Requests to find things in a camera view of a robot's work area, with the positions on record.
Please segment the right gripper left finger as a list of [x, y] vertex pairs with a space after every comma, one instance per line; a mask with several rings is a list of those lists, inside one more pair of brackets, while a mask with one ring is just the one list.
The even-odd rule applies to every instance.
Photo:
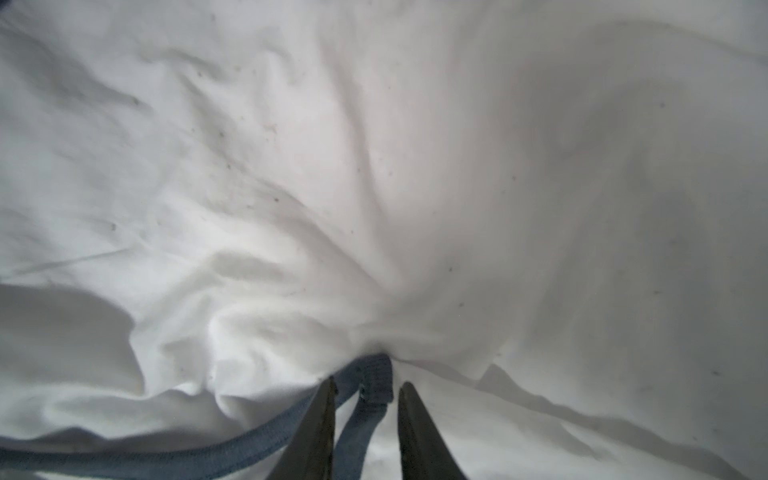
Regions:
[[332, 478], [337, 393], [332, 377], [320, 384], [268, 480]]

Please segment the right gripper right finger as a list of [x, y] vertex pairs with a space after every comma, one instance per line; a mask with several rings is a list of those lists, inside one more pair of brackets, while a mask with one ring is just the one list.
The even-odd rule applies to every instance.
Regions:
[[399, 389], [397, 431], [403, 480], [466, 480], [415, 386]]

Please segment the white tank top navy trim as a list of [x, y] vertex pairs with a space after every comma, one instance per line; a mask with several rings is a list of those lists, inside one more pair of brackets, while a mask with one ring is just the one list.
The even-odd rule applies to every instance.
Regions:
[[3, 449], [379, 353], [472, 479], [765, 478], [766, 3], [2, 3]]

